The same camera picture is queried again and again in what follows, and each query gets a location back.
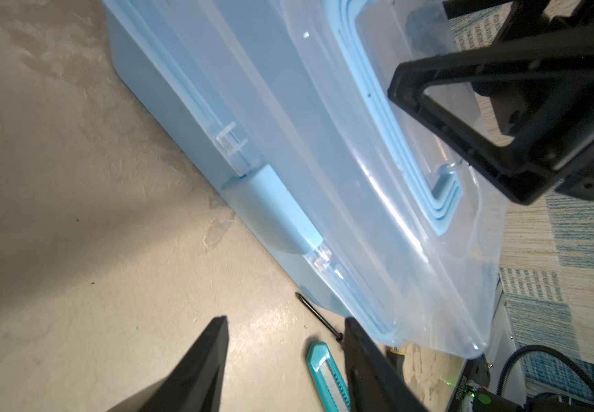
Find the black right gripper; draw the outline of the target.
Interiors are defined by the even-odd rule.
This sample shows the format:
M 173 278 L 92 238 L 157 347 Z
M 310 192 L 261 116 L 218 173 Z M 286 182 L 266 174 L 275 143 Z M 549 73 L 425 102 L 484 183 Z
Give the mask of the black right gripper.
M 389 99 L 440 137 L 511 202 L 549 189 L 594 201 L 594 1 L 548 17 L 543 1 L 514 1 L 490 47 L 400 64 Z M 490 142 L 427 95 L 477 83 L 499 130 Z

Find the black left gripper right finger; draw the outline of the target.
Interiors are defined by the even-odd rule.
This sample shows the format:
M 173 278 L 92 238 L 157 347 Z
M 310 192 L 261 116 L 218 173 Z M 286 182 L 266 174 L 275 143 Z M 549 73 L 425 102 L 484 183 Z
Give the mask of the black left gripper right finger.
M 345 319 L 345 371 L 353 411 L 425 411 L 360 323 Z

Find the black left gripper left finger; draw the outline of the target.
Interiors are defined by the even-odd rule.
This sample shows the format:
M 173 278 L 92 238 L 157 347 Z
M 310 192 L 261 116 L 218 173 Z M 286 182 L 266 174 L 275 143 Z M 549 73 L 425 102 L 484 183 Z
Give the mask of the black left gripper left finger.
M 218 411 L 228 343 L 228 318 L 213 318 L 168 376 L 111 410 Z

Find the light blue plastic tool box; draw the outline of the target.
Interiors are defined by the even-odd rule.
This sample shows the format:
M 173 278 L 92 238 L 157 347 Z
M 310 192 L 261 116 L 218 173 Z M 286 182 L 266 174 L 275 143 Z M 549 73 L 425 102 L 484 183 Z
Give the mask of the light blue plastic tool box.
M 507 199 L 387 96 L 457 49 L 439 1 L 107 1 L 113 65 L 315 304 L 475 358 Z

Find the black handled screwdriver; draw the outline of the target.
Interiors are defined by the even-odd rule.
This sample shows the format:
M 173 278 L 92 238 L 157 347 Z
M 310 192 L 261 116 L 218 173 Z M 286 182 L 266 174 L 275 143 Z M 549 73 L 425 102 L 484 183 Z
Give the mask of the black handled screwdriver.
M 334 336 L 334 339 L 342 344 L 343 334 L 336 329 L 336 327 L 327 321 L 327 319 L 317 310 L 317 308 L 307 300 L 307 298 L 300 292 L 295 293 L 296 298 L 315 316 L 315 318 Z

